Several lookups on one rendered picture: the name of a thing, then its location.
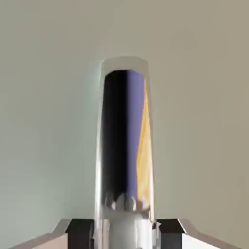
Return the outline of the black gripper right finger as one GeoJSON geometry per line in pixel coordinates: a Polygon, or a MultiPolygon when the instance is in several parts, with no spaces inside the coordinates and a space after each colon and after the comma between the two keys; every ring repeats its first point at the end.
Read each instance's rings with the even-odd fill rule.
{"type": "Polygon", "coordinates": [[[158,219],[155,249],[241,249],[198,231],[187,219],[158,219]]]}

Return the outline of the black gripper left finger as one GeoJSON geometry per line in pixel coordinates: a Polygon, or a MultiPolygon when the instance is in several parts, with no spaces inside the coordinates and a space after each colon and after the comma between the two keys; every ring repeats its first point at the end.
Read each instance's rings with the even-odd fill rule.
{"type": "Polygon", "coordinates": [[[61,219],[52,232],[9,249],[94,249],[94,220],[61,219]]]}

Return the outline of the shiny curved metal drawer handle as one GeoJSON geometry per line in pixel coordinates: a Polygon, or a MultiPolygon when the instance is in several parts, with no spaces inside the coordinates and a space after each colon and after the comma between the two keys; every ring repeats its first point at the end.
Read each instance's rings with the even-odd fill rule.
{"type": "Polygon", "coordinates": [[[95,249],[160,249],[155,215],[148,63],[101,64],[95,179],[95,249]]]}

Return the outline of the pale painted drawer front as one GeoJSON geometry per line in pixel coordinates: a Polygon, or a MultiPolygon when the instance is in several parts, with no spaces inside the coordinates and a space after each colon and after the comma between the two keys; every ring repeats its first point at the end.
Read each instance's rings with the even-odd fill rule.
{"type": "Polygon", "coordinates": [[[122,55],[149,64],[156,216],[249,249],[249,0],[0,0],[0,249],[93,217],[122,55]]]}

